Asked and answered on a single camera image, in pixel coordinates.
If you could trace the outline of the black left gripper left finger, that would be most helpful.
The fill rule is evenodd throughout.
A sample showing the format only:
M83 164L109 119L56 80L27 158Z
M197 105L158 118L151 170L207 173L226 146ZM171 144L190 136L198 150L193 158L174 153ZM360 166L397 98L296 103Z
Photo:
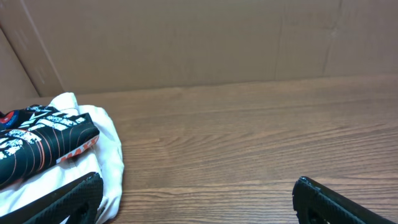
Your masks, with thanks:
M96 221L103 179L89 172L53 192L1 217L1 223L52 224Z

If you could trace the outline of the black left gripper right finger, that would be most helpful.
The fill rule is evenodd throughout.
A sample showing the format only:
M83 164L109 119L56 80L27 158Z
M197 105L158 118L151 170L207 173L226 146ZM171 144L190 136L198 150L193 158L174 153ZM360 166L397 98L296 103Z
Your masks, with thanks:
M296 181L292 202L300 224L394 224L306 176Z

